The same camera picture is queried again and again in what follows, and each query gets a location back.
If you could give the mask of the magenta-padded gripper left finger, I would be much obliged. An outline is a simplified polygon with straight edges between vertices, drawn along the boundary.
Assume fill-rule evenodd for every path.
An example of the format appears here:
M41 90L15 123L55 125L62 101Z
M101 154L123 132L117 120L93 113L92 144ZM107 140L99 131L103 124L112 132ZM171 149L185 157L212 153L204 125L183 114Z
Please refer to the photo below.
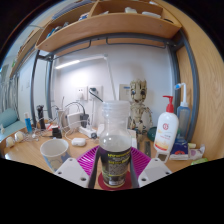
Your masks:
M96 146L77 159L68 158L55 172L55 175L81 187L93 189L97 176L98 160L99 151L98 146Z

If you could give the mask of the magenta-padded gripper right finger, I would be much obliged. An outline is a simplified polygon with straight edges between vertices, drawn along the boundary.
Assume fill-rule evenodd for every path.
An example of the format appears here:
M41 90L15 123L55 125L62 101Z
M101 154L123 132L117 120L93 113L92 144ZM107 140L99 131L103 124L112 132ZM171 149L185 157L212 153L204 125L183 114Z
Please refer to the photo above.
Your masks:
M159 158L150 158L131 148L130 173L132 187L140 188L170 175L172 171Z

